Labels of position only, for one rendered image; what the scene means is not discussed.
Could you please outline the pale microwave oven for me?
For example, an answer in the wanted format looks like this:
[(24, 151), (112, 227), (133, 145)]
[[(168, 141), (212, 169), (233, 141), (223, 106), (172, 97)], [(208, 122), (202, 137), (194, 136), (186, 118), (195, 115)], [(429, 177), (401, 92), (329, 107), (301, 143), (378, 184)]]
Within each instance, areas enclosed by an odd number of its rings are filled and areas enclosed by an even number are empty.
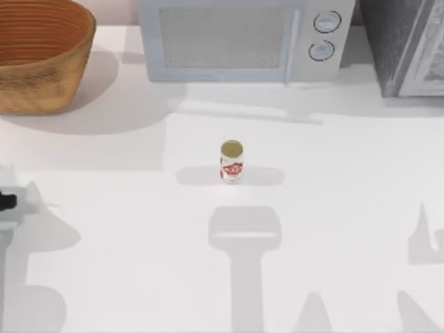
[[(325, 82), (333, 80), (341, 64), (345, 42), (348, 37), (355, 0), (299, 0), (300, 18), (291, 83)], [(314, 19), (322, 12), (336, 11), (341, 16), (341, 25), (332, 33), (319, 33), (314, 28)], [(313, 61), (308, 55), (314, 43), (327, 40), (335, 47), (334, 55), (324, 62)], [(238, 82), (238, 83), (284, 83), (284, 82)]]

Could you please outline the red and white can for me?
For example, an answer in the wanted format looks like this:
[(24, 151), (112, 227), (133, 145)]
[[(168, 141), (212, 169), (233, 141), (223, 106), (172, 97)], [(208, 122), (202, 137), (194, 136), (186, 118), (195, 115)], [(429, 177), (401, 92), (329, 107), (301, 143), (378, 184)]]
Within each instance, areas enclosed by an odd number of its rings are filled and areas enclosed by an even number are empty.
[(237, 182), (244, 168), (244, 148), (237, 140), (228, 140), (221, 145), (219, 175), (227, 184)]

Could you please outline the brown woven basket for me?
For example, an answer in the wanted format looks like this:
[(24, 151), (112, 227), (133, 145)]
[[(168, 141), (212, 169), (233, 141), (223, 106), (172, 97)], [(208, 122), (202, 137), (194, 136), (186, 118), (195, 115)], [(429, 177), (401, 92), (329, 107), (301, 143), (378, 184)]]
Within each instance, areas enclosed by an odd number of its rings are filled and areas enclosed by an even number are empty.
[(96, 18), (74, 0), (0, 0), (0, 115), (67, 107), (95, 32)]

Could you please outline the round microwave knob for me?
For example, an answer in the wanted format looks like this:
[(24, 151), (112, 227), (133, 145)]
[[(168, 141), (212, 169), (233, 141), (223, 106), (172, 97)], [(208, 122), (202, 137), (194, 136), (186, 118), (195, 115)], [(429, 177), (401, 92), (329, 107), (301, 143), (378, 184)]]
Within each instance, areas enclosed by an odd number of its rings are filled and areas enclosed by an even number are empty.
[(322, 12), (314, 19), (314, 28), (319, 33), (332, 33), (341, 25), (341, 16), (336, 11)]
[(312, 44), (308, 49), (309, 57), (316, 62), (324, 62), (329, 60), (335, 52), (333, 43), (323, 40), (319, 43)]

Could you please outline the microwave door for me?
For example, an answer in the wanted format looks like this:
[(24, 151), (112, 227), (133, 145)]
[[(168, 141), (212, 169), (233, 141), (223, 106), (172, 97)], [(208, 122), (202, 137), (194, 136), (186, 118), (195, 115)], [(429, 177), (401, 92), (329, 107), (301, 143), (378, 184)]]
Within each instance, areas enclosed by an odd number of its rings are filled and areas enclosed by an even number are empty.
[(299, 0), (137, 0), (153, 82), (288, 82)]

